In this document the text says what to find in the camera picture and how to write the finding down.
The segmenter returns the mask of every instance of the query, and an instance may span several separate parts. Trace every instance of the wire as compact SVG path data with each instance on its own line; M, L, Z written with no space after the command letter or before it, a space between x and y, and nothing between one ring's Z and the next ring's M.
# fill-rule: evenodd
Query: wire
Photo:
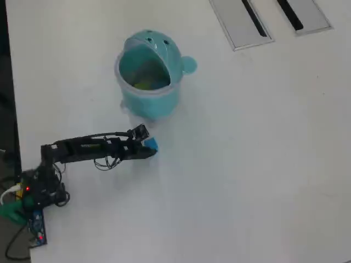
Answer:
M105 157L105 163L106 164L98 163L97 160L94 159L94 165L100 171L109 171L109 170L113 169L114 167L116 167L120 162L121 162L121 160L119 158L115 158L113 160L113 162L110 164L109 159L107 158L107 156Z
M71 199L71 195L70 193L68 193L67 191L65 191L66 195L67 195L67 198L64 202L61 202L61 203L55 203L55 205L57 207L64 207L65 205L67 205L67 203L69 202L69 200Z
M13 193L13 192L17 192L21 190L21 185L14 185L10 188L8 188L5 192L3 192L0 196L0 204L3 205L4 204L4 196L7 195L8 193Z
M8 182L8 181L15 181L16 178L14 176L7 176L7 177L4 177L3 179L0 180L0 188L4 191L7 190L7 188L3 185L4 182ZM17 197L18 199L22 199L21 196L18 196L16 195L15 193L11 192L10 193L11 195Z
M9 256L9 251L10 248L12 246L12 244L16 241L16 239L18 238L19 234L21 234L21 232L23 231L23 229L26 227L26 225L22 226L20 228L20 230L13 236L13 238L11 239L11 241L8 243L7 247L6 247L6 251L5 251L5 257L8 260L13 260L13 261L25 261L25 260L30 260L31 257L30 256L26 256L24 258L15 258L13 256Z
M58 187L60 187L60 184L62 182L62 172L61 172L60 168L55 163L53 164L53 167L54 167L55 171L57 171L59 173L59 175L60 175L59 183L58 183Z

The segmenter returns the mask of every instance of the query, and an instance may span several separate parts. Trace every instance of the teal lid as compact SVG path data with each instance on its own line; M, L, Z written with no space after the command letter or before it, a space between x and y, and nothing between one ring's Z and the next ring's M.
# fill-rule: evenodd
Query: teal lid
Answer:
M171 84L178 83L184 74L191 74L197 68L196 61L189 56L182 57L175 42L163 33L153 30L140 31L126 40L124 51L139 45L150 48L163 61Z

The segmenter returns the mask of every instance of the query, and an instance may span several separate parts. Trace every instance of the robotic arm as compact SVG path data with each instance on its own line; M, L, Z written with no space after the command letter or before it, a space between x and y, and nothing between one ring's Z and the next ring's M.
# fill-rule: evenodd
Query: robotic arm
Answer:
M42 145L40 165L19 175L23 190L21 200L0 207L0 215L21 225L26 222L33 225L33 212L53 204L61 207L70 200L70 194L61 181L61 171L55 163L94 160L98 169L109 170L124 160L146 159L155 155L156 148L143 145L148 137L149 132L141 124L126 133L94 134ZM114 158L114 161L109 163L108 157ZM105 158L106 165L96 161L101 158Z

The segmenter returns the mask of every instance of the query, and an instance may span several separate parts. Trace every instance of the light blue container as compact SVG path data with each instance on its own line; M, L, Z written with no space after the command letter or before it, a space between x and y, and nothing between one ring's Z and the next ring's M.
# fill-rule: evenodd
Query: light blue container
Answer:
M128 109L135 115L157 120L169 116L178 105L180 81L196 67L194 59L181 56L171 38L144 30L124 43L115 74Z

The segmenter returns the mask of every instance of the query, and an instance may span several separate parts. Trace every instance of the green object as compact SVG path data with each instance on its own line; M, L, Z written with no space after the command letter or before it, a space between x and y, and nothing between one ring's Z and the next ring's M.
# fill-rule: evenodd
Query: green object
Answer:
M23 201L17 200L15 202L6 203L0 206L0 216L10 219L13 223L18 225L25 225L27 220L22 216L23 202L25 202L26 207L32 207L34 205L31 197L27 197Z

